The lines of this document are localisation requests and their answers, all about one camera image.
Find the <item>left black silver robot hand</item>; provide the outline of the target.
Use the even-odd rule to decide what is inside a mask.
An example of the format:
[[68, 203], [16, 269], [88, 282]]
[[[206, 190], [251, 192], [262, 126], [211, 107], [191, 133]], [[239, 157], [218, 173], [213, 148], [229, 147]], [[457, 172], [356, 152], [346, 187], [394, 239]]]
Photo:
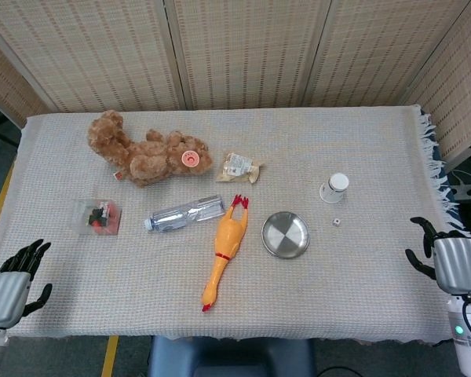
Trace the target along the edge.
[[0, 267], [0, 329], [14, 327], [24, 317], [41, 309], [49, 300], [53, 285], [48, 283], [35, 301], [28, 303], [31, 283], [51, 243], [43, 239], [18, 250]]

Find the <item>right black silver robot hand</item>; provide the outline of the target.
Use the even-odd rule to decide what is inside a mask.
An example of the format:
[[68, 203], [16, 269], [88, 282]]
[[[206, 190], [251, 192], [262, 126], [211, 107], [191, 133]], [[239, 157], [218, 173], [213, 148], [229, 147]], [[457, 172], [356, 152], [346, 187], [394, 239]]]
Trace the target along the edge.
[[411, 222], [422, 228], [425, 256], [433, 260], [433, 265], [422, 263], [411, 249], [406, 249], [410, 264], [436, 281], [438, 287], [449, 295], [471, 294], [471, 237], [457, 230], [438, 232], [423, 217], [413, 217]]

